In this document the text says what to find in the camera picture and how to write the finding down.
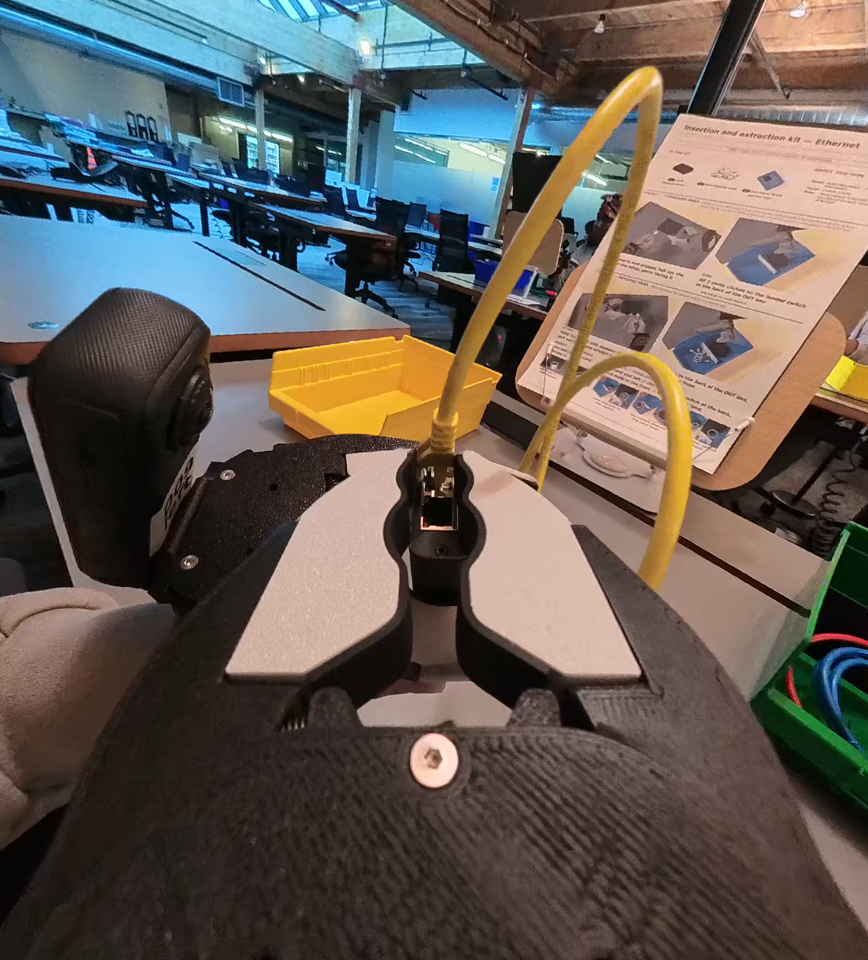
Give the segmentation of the wooden clipboard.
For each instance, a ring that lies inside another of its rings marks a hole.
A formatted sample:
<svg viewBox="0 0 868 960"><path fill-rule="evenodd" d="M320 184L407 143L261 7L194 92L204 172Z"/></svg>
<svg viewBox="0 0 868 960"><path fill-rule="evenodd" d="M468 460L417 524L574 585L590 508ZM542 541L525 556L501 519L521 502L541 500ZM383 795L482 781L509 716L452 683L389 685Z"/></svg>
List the wooden clipboard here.
<svg viewBox="0 0 868 960"><path fill-rule="evenodd" d="M520 381L555 334L558 323L567 320L577 299L593 289L594 280L585 279L586 272L586 267L581 268L565 283L516 370L518 396L537 410L546 409L542 392L521 386ZM693 484L717 491L736 488L750 481L812 402L827 374L840 359L844 343L845 334L839 318L825 312L756 411L752 424L740 433L715 472L703 473L699 460L694 461Z"/></svg>

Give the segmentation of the black monitor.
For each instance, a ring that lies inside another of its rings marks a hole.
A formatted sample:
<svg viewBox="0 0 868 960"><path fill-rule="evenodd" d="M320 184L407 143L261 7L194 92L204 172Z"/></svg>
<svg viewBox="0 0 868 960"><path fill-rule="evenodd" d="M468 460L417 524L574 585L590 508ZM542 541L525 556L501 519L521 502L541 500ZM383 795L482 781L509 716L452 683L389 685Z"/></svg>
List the black monitor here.
<svg viewBox="0 0 868 960"><path fill-rule="evenodd" d="M512 211L529 212L560 160L561 156L557 154L529 150L514 152L511 171Z"/></svg>

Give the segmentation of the printed instruction sheet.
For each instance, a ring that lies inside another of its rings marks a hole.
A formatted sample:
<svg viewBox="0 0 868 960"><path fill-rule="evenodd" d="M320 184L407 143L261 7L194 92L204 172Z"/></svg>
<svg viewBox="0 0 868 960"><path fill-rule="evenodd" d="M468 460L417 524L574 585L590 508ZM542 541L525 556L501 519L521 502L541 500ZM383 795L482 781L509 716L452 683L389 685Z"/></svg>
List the printed instruction sheet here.
<svg viewBox="0 0 868 960"><path fill-rule="evenodd" d="M651 162L582 374L641 352L680 379L714 474L868 252L868 129L680 117Z"/></svg>

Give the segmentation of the wooden office desk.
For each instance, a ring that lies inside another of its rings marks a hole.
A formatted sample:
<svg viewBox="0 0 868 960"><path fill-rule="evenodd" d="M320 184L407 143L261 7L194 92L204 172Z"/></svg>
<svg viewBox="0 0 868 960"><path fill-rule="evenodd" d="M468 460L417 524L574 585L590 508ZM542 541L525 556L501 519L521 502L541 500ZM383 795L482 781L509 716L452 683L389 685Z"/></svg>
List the wooden office desk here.
<svg viewBox="0 0 868 960"><path fill-rule="evenodd" d="M0 215L0 361L43 345L113 288L163 295L209 327L212 354L401 338L409 326L219 238Z"/></svg>

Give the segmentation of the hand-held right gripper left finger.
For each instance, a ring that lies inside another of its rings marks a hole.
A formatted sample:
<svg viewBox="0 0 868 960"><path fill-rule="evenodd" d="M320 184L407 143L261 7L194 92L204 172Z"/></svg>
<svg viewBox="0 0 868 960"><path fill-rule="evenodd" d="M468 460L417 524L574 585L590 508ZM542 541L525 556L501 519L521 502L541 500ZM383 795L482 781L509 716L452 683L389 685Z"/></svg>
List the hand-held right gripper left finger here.
<svg viewBox="0 0 868 960"><path fill-rule="evenodd" d="M413 651L408 448L350 454L296 522L225 675L303 689L388 689Z"/></svg>

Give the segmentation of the black steel column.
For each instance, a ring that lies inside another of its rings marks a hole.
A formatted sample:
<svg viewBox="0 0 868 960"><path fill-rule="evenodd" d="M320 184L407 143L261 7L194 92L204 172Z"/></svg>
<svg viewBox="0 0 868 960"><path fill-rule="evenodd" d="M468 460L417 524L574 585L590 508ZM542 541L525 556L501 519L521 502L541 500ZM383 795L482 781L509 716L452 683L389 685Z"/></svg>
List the black steel column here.
<svg viewBox="0 0 868 960"><path fill-rule="evenodd" d="M764 5L764 1L728 2L685 108L686 114L712 117L717 113L732 85Z"/></svg>

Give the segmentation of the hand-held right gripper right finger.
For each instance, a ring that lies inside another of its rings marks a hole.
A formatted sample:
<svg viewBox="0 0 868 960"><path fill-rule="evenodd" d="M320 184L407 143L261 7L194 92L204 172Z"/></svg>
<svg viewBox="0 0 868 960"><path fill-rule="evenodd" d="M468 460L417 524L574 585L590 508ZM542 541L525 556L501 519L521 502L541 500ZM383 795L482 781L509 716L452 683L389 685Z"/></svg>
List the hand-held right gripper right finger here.
<svg viewBox="0 0 868 960"><path fill-rule="evenodd" d="M641 664L569 519L527 477L463 452L473 543L460 574L457 660L486 691L625 687Z"/></svg>

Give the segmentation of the black ethernet splitter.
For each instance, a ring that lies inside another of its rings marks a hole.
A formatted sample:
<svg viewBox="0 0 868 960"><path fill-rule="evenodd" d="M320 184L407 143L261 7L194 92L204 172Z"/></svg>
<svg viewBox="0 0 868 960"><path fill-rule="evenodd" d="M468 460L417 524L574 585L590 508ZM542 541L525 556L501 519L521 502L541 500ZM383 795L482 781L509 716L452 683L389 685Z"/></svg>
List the black ethernet splitter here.
<svg viewBox="0 0 868 960"><path fill-rule="evenodd" d="M455 607L464 565L474 550L477 522L459 495L421 490L410 512L409 562L412 592L422 603Z"/></svg>

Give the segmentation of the person's left forearm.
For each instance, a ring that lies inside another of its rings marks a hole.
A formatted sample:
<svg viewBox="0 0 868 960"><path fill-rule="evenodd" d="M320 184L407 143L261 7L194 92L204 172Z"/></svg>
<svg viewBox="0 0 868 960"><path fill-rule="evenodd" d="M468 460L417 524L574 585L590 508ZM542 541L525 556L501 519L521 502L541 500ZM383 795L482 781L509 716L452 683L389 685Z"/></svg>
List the person's left forearm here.
<svg viewBox="0 0 868 960"><path fill-rule="evenodd" d="M67 804L175 623L170 606L79 587L0 597L0 852Z"/></svg>

